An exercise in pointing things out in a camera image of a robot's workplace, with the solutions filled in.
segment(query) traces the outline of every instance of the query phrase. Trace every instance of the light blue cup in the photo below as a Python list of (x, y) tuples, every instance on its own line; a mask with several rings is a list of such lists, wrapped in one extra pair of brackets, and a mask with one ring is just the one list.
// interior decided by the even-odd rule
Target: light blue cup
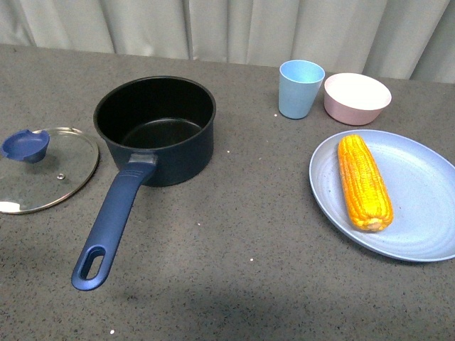
[(308, 115), (326, 73), (307, 60), (290, 60), (279, 68), (278, 108), (283, 116), (303, 119)]

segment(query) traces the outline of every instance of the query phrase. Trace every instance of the black saucepan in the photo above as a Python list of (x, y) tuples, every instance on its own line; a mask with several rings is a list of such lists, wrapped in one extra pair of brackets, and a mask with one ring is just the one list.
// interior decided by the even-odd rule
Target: black saucepan
[[(95, 128), (119, 173), (74, 268), (76, 289), (96, 289), (107, 279), (141, 185), (175, 185), (205, 168), (213, 153), (215, 111), (206, 88), (171, 76), (134, 80), (101, 100)], [(102, 257), (100, 266), (88, 278), (97, 257)]]

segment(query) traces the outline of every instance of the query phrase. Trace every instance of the pot lid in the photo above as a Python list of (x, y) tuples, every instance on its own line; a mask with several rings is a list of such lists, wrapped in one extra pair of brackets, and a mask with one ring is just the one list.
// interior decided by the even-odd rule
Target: pot lid
[(0, 212), (43, 210), (64, 201), (90, 179), (100, 152), (74, 128), (18, 131), (1, 145)]

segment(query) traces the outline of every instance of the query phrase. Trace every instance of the white curtain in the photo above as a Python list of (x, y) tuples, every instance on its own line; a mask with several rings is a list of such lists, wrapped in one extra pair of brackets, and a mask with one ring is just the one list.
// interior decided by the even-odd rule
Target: white curtain
[(0, 43), (455, 83), (455, 0), (0, 0)]

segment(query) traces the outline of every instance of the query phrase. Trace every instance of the corn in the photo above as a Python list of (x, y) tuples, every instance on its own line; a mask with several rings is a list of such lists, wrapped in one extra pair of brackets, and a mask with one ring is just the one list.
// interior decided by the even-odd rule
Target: corn
[(393, 221), (393, 208), (378, 166), (359, 135), (338, 145), (341, 182), (348, 214), (362, 230), (381, 231)]

